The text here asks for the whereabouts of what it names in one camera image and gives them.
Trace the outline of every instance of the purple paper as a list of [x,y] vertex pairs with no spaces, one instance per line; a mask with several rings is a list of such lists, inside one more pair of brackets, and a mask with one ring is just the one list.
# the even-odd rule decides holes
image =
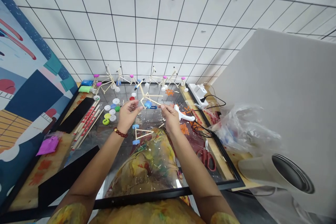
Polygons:
[[38,153],[36,154],[36,156],[55,152],[57,144],[58,144],[57,136],[52,136],[51,138],[47,138],[46,140],[42,142],[41,147],[38,150]]

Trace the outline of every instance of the white cylinder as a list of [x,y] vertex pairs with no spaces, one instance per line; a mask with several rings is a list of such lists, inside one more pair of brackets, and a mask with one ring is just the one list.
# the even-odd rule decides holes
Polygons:
[[240,160],[238,167],[245,178],[259,184],[294,192],[314,192],[314,185],[304,171],[279,154]]
[[115,115],[110,116],[110,121],[115,121],[116,119],[117,119],[117,117]]

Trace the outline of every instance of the colorful mural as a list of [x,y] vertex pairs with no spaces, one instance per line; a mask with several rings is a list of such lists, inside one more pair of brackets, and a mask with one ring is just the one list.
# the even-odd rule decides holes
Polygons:
[[13,0],[0,0],[0,204],[77,85]]

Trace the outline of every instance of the white glue gun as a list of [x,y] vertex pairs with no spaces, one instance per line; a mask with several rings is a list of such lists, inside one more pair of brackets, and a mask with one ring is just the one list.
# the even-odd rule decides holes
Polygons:
[[178,112],[178,119],[181,121],[181,119],[187,120],[187,121],[195,121],[195,117],[189,117],[187,115],[184,115],[180,112],[180,109],[177,104],[174,105],[174,109]]

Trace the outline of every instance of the black grid line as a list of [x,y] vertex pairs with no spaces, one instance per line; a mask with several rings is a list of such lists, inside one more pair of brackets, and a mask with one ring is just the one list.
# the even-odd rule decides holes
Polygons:
[[[194,66],[193,66],[193,68],[192,68],[192,70],[191,70],[191,72],[190,72],[190,74],[189,74],[189,76],[188,77],[192,77],[191,76],[191,73],[192,73],[192,71],[194,70],[194,68],[195,68],[195,66],[197,65],[197,62],[198,62],[198,60],[200,59],[200,57],[201,57],[201,55],[203,54],[203,52],[204,52],[204,50],[205,50],[205,48],[211,48],[211,49],[217,49],[218,51],[217,51],[217,53],[220,51],[220,49],[223,49],[223,50],[232,50],[232,52],[231,52],[231,54],[236,50],[236,51],[239,51],[239,49],[237,49],[237,47],[242,43],[242,41],[246,38],[246,36],[252,31],[252,30],[256,30],[255,28],[254,28],[254,26],[256,25],[256,23],[261,19],[261,17],[266,13],[266,11],[269,9],[269,7],[274,3],[274,1],[275,0],[273,0],[272,1],[272,3],[268,6],[268,8],[264,11],[264,13],[258,18],[258,20],[257,20],[257,22],[252,26],[252,27],[250,27],[250,24],[248,24],[248,25],[246,25],[247,27],[239,27],[239,26],[237,26],[237,24],[239,23],[239,21],[241,20],[241,18],[246,14],[246,11],[248,10],[248,8],[250,7],[250,5],[252,4],[252,2],[254,1],[254,0],[252,0],[251,2],[250,2],[250,4],[249,4],[249,6],[247,7],[247,9],[245,10],[245,12],[242,14],[242,16],[240,17],[240,19],[238,20],[238,22],[236,23],[236,25],[235,26],[228,26],[228,25],[222,25],[222,24],[219,24],[220,23],[220,21],[221,21],[221,19],[222,19],[222,17],[223,17],[223,15],[224,15],[224,13],[222,14],[222,16],[221,16],[221,18],[219,19],[219,21],[218,21],[218,23],[217,24],[213,24],[213,23],[200,23],[200,21],[201,21],[201,18],[202,18],[202,16],[203,16],[203,13],[204,13],[204,11],[205,11],[205,9],[207,8],[207,5],[208,5],[208,1],[209,0],[207,0],[207,2],[206,2],[206,4],[205,4],[205,6],[204,6],[204,8],[203,8],[203,12],[202,12],[202,14],[201,14],[201,17],[200,17],[200,19],[199,19],[199,21],[198,22],[191,22],[191,21],[180,21],[180,17],[181,17],[181,14],[182,14],[182,11],[183,11],[183,8],[184,8],[184,3],[185,3],[185,0],[183,0],[183,4],[182,4],[182,7],[181,7],[181,11],[180,11],[180,15],[179,15],[179,19],[178,19],[178,21],[177,20],[170,20],[170,19],[160,19],[159,18],[159,11],[160,11],[160,5],[162,4],[161,3],[161,0],[159,0],[159,7],[158,7],[158,15],[157,15],[157,17],[156,18],[152,18],[152,17],[141,17],[141,16],[137,16],[136,15],[136,0],[134,0],[134,16],[128,16],[128,15],[118,15],[118,14],[113,14],[112,13],[112,6],[111,6],[111,2],[110,2],[110,0],[108,0],[109,1],[109,5],[110,5],[110,12],[111,13],[100,13],[100,12],[88,12],[87,11],[87,9],[86,9],[86,6],[85,6],[85,4],[84,4],[84,0],[82,0],[82,2],[83,2],[83,5],[84,5],[84,9],[85,9],[85,11],[78,11],[78,10],[66,10],[66,9],[60,9],[60,7],[59,7],[59,5],[57,4],[57,2],[56,2],[56,0],[54,0],[55,1],[55,3],[56,3],[56,5],[57,5],[57,8],[58,9],[53,9],[53,8],[42,8],[42,7],[32,7],[29,3],[28,3],[28,1],[26,0],[26,2],[28,3],[28,7],[27,6],[19,6],[20,8],[31,8],[32,9],[32,11],[34,12],[34,14],[35,14],[35,16],[38,18],[38,20],[39,20],[39,22],[42,24],[42,26],[44,27],[44,29],[47,31],[47,33],[48,33],[48,35],[50,36],[49,38],[46,38],[46,39],[52,39],[53,40],[53,42],[56,44],[56,46],[58,47],[58,49],[60,50],[60,52],[63,54],[63,56],[64,56],[64,59],[65,60],[67,60],[67,62],[69,63],[69,65],[73,68],[73,66],[70,64],[70,62],[69,62],[69,60],[85,60],[86,61],[86,63],[87,63],[87,65],[88,65],[88,67],[89,67],[89,69],[90,69],[90,71],[91,71],[91,73],[93,74],[93,72],[92,72],[92,69],[91,69],[91,67],[90,67],[90,65],[89,65],[89,62],[90,62],[90,60],[93,60],[93,59],[86,59],[85,58],[85,56],[84,56],[84,53],[83,53],[83,51],[82,51],[82,49],[81,49],[81,47],[79,46],[79,44],[78,44],[78,42],[77,41],[96,41],[96,43],[97,43],[97,46],[98,46],[98,49],[99,49],[99,53],[100,53],[100,55],[101,55],[101,60],[103,60],[103,63],[104,63],[104,65],[106,66],[106,64],[105,64],[105,61],[104,61],[104,58],[103,58],[103,55],[102,55],[102,51],[101,51],[101,48],[100,48],[100,46],[99,46],[99,41],[102,41],[102,42],[115,42],[116,44],[117,44],[117,50],[118,50],[118,56],[119,56],[119,62],[120,62],[120,66],[122,66],[121,65],[121,58],[120,58],[120,52],[119,52],[119,46],[118,46],[118,44],[119,43],[133,43],[133,44],[135,44],[135,58],[136,58],[136,60],[135,60],[135,63],[136,63],[136,74],[137,74],[137,76],[138,76],[138,64],[137,64],[137,62],[138,62],[138,58],[137,58],[137,51],[138,51],[138,49],[137,49],[137,44],[150,44],[150,45],[153,45],[153,54],[152,54],[152,61],[151,61],[151,63],[152,63],[152,67],[153,67],[153,65],[154,65],[154,63],[156,63],[156,62],[158,62],[158,63],[165,63],[166,64],[166,67],[165,67],[165,70],[164,70],[164,74],[166,74],[166,71],[167,71],[167,67],[168,67],[168,63],[173,63],[173,64],[181,64],[181,66],[182,66],[182,64],[186,64],[186,63],[184,63],[183,61],[185,60],[185,57],[186,57],[186,55],[187,55],[187,53],[188,53],[188,50],[189,50],[189,48],[190,47],[192,47],[192,48],[202,48],[203,50],[202,50],[202,52],[201,52],[201,54],[200,54],[200,56],[198,57],[198,59],[196,60],[196,62],[195,63],[192,63],[192,64],[194,64]],[[288,27],[290,27],[290,25],[295,21],[295,20],[297,20],[298,18],[300,18],[300,16],[303,14],[303,13],[305,13],[306,11],[307,11],[307,9],[308,8],[310,8],[311,6],[323,6],[323,7],[325,7],[322,11],[320,11],[320,13],[318,13],[315,17],[313,17],[309,22],[307,22],[297,33],[292,33],[292,32],[288,32],[288,33],[290,33],[290,34],[298,34],[298,35],[303,35],[303,36],[317,36],[317,37],[319,37],[320,36],[320,39],[325,39],[326,37],[336,37],[335,35],[333,36],[332,35],[332,33],[334,33],[335,32],[335,30],[334,30],[334,28],[332,28],[332,29],[330,29],[327,33],[325,33],[324,35],[318,35],[318,34],[314,34],[314,32],[318,29],[318,28],[320,28],[322,25],[324,25],[326,22],[328,22],[330,19],[332,19],[334,16],[332,16],[331,18],[329,18],[327,21],[325,21],[323,24],[321,24],[318,28],[316,28],[313,32],[311,32],[310,34],[305,34],[305,33],[299,33],[306,25],[308,25],[310,22],[312,22],[315,18],[317,18],[321,13],[323,13],[323,11],[325,11],[328,7],[329,8],[333,8],[333,9],[336,9],[336,7],[335,6],[327,6],[327,5],[320,5],[320,4],[314,4],[314,3],[306,3],[306,2],[301,2],[301,1],[293,1],[293,0],[284,0],[284,1],[288,1],[288,2],[291,2],[291,4],[281,13],[281,15],[272,23],[272,25],[270,26],[270,27],[272,27],[278,20],[279,20],[279,18],[281,18],[281,16],[284,14],[284,13],[286,13],[287,12],[287,10],[292,6],[292,4],[293,3],[295,3],[295,2],[297,2],[297,3],[304,3],[304,4],[309,4],[309,6],[303,11],[303,12],[301,12],[301,14],[299,14],[289,25],[287,25],[287,27],[284,29],[284,30],[286,30]],[[226,11],[226,9],[228,8],[228,6],[230,5],[230,3],[231,3],[231,0],[230,0],[230,2],[227,4],[227,6],[226,6],[226,8],[225,8],[225,11]],[[69,31],[70,31],[70,33],[72,34],[72,36],[73,36],[73,39],[72,38],[54,38],[53,36],[51,36],[51,34],[50,34],[50,32],[46,29],[46,27],[45,27],[45,25],[42,23],[42,21],[41,21],[41,19],[38,17],[38,15],[36,14],[36,12],[34,11],[34,9],[45,9],[45,10],[54,10],[54,11],[59,11],[59,12],[61,12],[61,15],[62,15],[62,17],[63,17],[63,19],[64,19],[64,21],[65,21],[65,23],[66,23],[66,25],[67,25],[67,27],[69,28]],[[91,26],[91,29],[92,29],[92,32],[93,32],[93,35],[94,35],[94,40],[85,40],[85,39],[75,39],[75,37],[74,37],[74,34],[73,34],[73,32],[72,32],[72,30],[70,29],[70,26],[68,25],[68,22],[66,21],[66,19],[65,19],[65,17],[64,17],[64,15],[63,15],[63,11],[67,11],[67,12],[78,12],[78,13],[86,13],[86,15],[87,15],[87,17],[88,17],[88,20],[89,20],[89,23],[90,23],[90,26]],[[95,31],[94,31],[94,29],[93,29],[93,25],[92,25],[92,23],[91,23],[91,20],[90,20],[90,17],[89,17],[89,13],[92,13],[92,14],[101,14],[101,15],[110,15],[111,16],[111,18],[112,18],[112,23],[113,23],[113,30],[114,30],[114,35],[115,35],[115,41],[109,41],[109,40],[97,40],[97,37],[96,37],[96,34],[95,34]],[[118,42],[117,41],[117,34],[116,34],[116,29],[115,29],[115,27],[114,27],[114,20],[113,20],[113,16],[125,16],[125,17],[132,17],[132,18],[134,18],[135,19],[135,42]],[[137,25],[136,25],[136,18],[145,18],[145,19],[156,19],[156,30],[155,30],[155,39],[154,39],[154,44],[151,44],[151,43],[138,43],[137,42]],[[177,21],[177,26],[176,26],[176,30],[175,30],[175,34],[174,34],[174,38],[173,38],[173,42],[172,42],[172,44],[156,44],[156,35],[157,35],[157,28],[158,28],[158,21],[159,20],[164,20],[164,21],[173,21],[173,22],[176,22]],[[197,26],[196,26],[196,29],[195,29],[195,31],[194,31],[194,33],[193,33],[193,35],[192,35],[192,38],[191,38],[191,41],[190,41],[190,43],[189,43],[189,45],[178,45],[177,47],[187,47],[187,50],[186,50],[186,52],[185,52],[185,54],[184,54],[184,57],[183,57],[183,59],[182,59],[182,62],[169,62],[169,59],[170,59],[170,56],[171,56],[171,52],[172,52],[172,47],[174,46],[174,42],[176,42],[175,41],[175,39],[176,39],[176,33],[177,33],[177,29],[178,29],[178,27],[179,27],[179,25],[180,25],[180,22],[183,22],[183,23],[194,23],[194,24],[197,24]],[[191,45],[191,42],[192,42],[192,40],[193,40],[193,38],[194,38],[194,36],[195,36],[195,33],[196,33],[196,30],[197,30],[197,28],[198,28],[198,26],[199,26],[199,24],[202,24],[202,25],[208,25],[208,26],[214,26],[215,28],[214,28],[214,30],[213,30],[213,32],[212,32],[212,34],[210,35],[210,37],[209,37],[209,39],[208,39],[208,41],[207,41],[207,43],[206,43],[206,45],[204,46],[204,47],[198,47],[198,46],[190,46]],[[214,31],[216,30],[216,28],[218,27],[218,26],[221,26],[221,27],[230,27],[230,28],[232,28],[232,30],[231,30],[231,32],[230,32],[230,34],[226,37],[226,39],[224,40],[224,42],[223,42],[223,44],[222,44],[222,46],[225,44],[225,42],[226,42],[226,40],[229,38],[229,36],[231,35],[231,33],[233,32],[233,29],[234,28],[241,28],[241,29],[247,29],[248,30],[248,32],[246,33],[246,35],[243,37],[243,39],[241,39],[241,41],[237,44],[237,46],[234,48],[234,49],[232,49],[232,48],[222,48],[222,46],[220,47],[220,48],[212,48],[212,47],[207,47],[207,45],[208,45],[208,42],[210,41],[210,39],[212,38],[212,36],[213,36],[213,34],[214,34]],[[80,50],[80,52],[81,52],[81,54],[83,55],[83,59],[73,59],[73,57],[71,57],[71,56],[69,56],[69,55],[66,55],[62,50],[61,50],[61,48],[59,47],[59,45],[57,44],[57,42],[56,42],[56,40],[75,40],[76,41],[76,44],[77,44],[77,46],[78,46],[78,48],[79,48],[79,50]],[[164,45],[164,46],[170,46],[170,51],[169,51],[169,56],[168,56],[168,59],[167,59],[167,61],[154,61],[154,53],[155,53],[155,46],[156,45]],[[213,59],[216,57],[216,55],[217,55],[217,53],[214,55],[214,57],[209,61],[210,63],[213,61]],[[224,65],[225,66],[225,62],[226,62],[226,60],[231,56],[231,54],[225,59],[225,61],[224,61],[224,63],[223,64],[202,64],[202,65],[208,65],[208,66],[211,66],[211,65],[220,65],[220,66],[222,66],[222,65]]]
[[[73,38],[75,38],[74,34],[72,33],[72,31],[71,31],[71,29],[70,29],[70,26],[68,25],[67,20],[65,19],[64,15],[63,15],[63,12],[60,11],[60,13],[61,13],[61,15],[62,15],[62,17],[63,17],[63,19],[64,19],[64,21],[65,21],[67,27],[69,28],[69,31],[70,31],[71,35],[73,36]],[[78,45],[77,41],[76,41],[76,44],[77,44],[79,50],[81,51],[81,53],[82,53],[82,55],[83,55],[83,57],[84,57],[84,54],[83,54],[83,52],[82,52],[82,49],[81,49],[80,46]],[[88,65],[88,67],[89,67],[91,73],[93,74],[93,72],[92,72],[92,70],[91,70],[91,67],[89,66],[89,64],[88,64],[87,61],[86,61],[86,63],[87,63],[87,65]]]
[[152,69],[153,69],[153,61],[154,61],[154,52],[155,52],[155,43],[156,43],[156,34],[157,34],[157,30],[158,30],[158,22],[159,22],[159,13],[160,13],[160,4],[161,4],[161,0],[159,0],[159,8],[157,10],[157,21],[156,21],[156,29],[155,29],[155,39],[154,39],[154,47],[153,47],[153,56],[152,56],[152,67],[150,68],[150,75],[152,74]]

